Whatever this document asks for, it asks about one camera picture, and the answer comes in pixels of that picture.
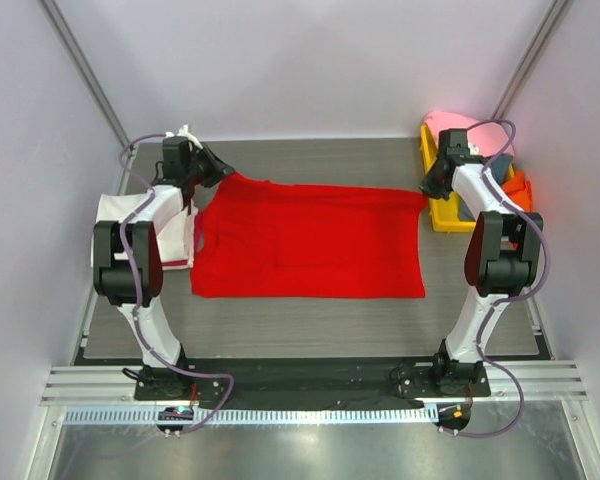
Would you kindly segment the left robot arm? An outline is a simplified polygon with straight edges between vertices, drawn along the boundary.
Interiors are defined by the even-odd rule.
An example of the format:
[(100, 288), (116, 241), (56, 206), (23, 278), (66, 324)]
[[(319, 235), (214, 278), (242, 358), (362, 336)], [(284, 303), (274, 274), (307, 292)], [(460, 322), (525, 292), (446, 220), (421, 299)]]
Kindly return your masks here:
[(195, 251), (193, 203), (197, 187), (211, 188), (234, 173), (186, 128), (161, 136), (162, 158), (145, 194), (121, 219), (97, 221), (92, 237), (93, 286), (129, 323), (142, 352), (139, 371), (126, 371), (141, 400), (185, 397), (194, 379), (181, 342), (172, 332), (160, 299), (164, 282), (159, 235), (184, 223), (180, 244)]

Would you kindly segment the red t shirt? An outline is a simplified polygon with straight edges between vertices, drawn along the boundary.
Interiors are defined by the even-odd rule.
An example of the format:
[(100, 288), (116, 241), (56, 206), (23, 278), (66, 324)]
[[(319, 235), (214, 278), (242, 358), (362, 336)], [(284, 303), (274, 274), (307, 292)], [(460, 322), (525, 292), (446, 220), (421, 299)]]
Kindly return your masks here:
[(205, 298), (419, 299), (423, 195), (234, 174), (201, 214), (190, 281)]

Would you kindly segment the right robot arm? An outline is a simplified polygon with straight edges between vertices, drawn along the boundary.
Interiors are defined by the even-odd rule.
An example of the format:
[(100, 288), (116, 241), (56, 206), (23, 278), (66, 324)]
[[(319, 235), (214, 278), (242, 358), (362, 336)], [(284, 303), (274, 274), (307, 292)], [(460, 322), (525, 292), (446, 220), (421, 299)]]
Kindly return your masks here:
[(461, 396), (487, 386), (484, 347), (506, 307), (536, 279), (543, 219), (527, 213), (504, 192), (488, 160), (471, 153), (466, 129), (439, 132), (436, 160), (421, 182), (435, 200), (457, 194), (475, 219), (464, 260), (469, 286), (451, 333), (423, 374), (441, 396)]

